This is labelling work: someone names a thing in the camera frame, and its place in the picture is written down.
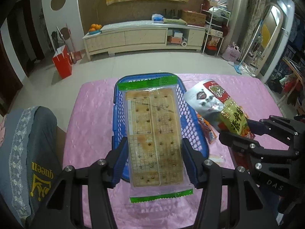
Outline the cream TV cabinet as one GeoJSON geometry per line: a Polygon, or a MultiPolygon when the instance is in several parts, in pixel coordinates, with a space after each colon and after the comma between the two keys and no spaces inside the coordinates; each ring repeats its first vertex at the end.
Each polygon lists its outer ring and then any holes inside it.
{"type": "Polygon", "coordinates": [[[206,28],[149,20],[108,24],[98,33],[88,32],[83,42],[88,59],[93,55],[144,50],[201,51],[206,28]]]}

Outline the silver standing air conditioner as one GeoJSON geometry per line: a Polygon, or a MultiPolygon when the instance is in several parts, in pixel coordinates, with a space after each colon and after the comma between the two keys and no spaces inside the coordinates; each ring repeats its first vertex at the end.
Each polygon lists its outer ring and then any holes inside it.
{"type": "Polygon", "coordinates": [[[246,13],[249,0],[228,0],[227,8],[231,12],[228,29],[229,32],[222,42],[220,52],[223,53],[225,49],[233,42],[240,46],[238,40],[246,26],[246,13]]]}

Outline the broom and dustpan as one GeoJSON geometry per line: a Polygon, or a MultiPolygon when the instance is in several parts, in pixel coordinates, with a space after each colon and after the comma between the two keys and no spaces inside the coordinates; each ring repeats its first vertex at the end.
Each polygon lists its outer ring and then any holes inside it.
{"type": "Polygon", "coordinates": [[[68,54],[73,64],[76,64],[77,61],[82,59],[81,51],[77,51],[72,40],[72,33],[71,30],[68,28],[66,24],[65,27],[59,29],[58,26],[56,27],[57,31],[59,32],[60,39],[64,42],[68,49],[68,54]]]}

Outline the pink shopping bag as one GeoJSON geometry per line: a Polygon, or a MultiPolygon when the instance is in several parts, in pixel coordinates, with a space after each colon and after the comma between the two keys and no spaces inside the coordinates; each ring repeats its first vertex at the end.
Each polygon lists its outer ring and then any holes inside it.
{"type": "Polygon", "coordinates": [[[227,46],[224,53],[222,54],[222,58],[226,61],[236,62],[238,58],[240,58],[241,52],[239,46],[236,43],[232,43],[232,45],[227,46]]]}

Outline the green folded cloth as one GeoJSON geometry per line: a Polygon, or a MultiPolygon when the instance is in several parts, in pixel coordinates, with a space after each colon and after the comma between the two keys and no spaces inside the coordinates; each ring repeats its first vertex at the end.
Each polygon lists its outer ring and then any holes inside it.
{"type": "Polygon", "coordinates": [[[163,23],[166,24],[177,24],[177,25],[188,25],[186,21],[183,19],[169,19],[169,18],[163,18],[163,23]]]}

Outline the orange Alpenliebe candy stick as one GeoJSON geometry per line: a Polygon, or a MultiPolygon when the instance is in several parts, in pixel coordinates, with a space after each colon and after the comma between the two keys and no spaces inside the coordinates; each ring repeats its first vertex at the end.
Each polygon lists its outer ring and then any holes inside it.
{"type": "Polygon", "coordinates": [[[207,139],[208,143],[212,144],[217,138],[215,132],[212,129],[212,126],[206,119],[204,119],[198,113],[197,113],[197,120],[198,120],[198,123],[200,124],[200,127],[202,128],[203,134],[204,134],[205,138],[207,139]]]}

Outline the red green nut pouch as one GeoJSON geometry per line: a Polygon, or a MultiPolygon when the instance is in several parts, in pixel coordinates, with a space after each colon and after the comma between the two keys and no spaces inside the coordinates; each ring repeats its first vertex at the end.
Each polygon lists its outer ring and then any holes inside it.
{"type": "Polygon", "coordinates": [[[255,138],[243,109],[216,81],[200,81],[184,93],[184,100],[218,132],[228,131],[255,138]]]}

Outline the pink quilted tablecloth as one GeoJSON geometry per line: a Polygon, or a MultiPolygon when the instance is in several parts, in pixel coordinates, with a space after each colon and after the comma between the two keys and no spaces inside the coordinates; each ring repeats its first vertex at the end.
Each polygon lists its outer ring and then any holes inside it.
{"type": "Polygon", "coordinates": [[[106,183],[117,228],[193,225],[211,169],[240,177],[230,150],[208,145],[198,122],[208,120],[266,149],[287,145],[250,128],[281,112],[259,79],[184,74],[82,85],[69,122],[64,165],[96,169],[106,183]]]}

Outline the grey sofa with lace cover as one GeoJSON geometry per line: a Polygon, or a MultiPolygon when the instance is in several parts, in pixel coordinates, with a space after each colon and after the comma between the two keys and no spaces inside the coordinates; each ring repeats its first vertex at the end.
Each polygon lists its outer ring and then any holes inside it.
{"type": "Polygon", "coordinates": [[[43,106],[14,110],[1,121],[1,196],[23,228],[62,171],[56,131],[56,116],[43,106]]]}

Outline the red paper bag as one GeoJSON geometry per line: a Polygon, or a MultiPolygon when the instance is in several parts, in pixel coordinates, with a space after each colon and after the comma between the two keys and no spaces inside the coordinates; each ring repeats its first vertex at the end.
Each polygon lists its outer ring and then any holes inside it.
{"type": "Polygon", "coordinates": [[[56,49],[52,61],[62,79],[72,75],[72,63],[66,45],[56,49]]]}

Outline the wafer cracker clear pack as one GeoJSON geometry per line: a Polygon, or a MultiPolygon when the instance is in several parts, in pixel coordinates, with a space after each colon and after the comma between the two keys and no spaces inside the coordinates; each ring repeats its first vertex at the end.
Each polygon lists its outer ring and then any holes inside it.
{"type": "Polygon", "coordinates": [[[212,160],[213,162],[217,164],[223,164],[225,163],[225,158],[223,156],[217,156],[217,155],[210,155],[208,159],[212,160]]]}

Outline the cracker pack green ends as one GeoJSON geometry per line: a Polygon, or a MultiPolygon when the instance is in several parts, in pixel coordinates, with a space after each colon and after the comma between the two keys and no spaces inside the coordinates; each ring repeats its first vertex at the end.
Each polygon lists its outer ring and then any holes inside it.
{"type": "Polygon", "coordinates": [[[193,193],[182,158],[177,76],[120,83],[128,138],[130,201],[193,193]]]}

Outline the plate of oranges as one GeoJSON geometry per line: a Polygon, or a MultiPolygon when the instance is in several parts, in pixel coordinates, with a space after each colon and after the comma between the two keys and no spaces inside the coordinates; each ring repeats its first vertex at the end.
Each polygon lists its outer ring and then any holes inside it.
{"type": "Polygon", "coordinates": [[[97,34],[97,33],[100,32],[101,28],[102,28],[102,25],[100,25],[100,24],[92,24],[88,33],[89,34],[97,34]]]}

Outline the blue tissue pack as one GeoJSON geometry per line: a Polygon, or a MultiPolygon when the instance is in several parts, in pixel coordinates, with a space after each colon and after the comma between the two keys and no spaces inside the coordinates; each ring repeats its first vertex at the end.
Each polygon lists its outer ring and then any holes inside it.
{"type": "Polygon", "coordinates": [[[162,23],[163,19],[164,19],[163,15],[160,15],[160,14],[153,14],[152,15],[152,21],[153,22],[162,23]]]}

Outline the arched standing mirror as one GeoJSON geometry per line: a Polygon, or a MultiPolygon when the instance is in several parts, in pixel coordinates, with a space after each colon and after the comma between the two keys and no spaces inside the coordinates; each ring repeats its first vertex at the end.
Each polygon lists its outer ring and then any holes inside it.
{"type": "Polygon", "coordinates": [[[275,46],[281,31],[284,14],[282,9],[275,3],[268,3],[263,13],[263,19],[258,26],[253,44],[254,59],[251,66],[254,67],[254,75],[257,77],[265,65],[272,49],[275,46]]]}

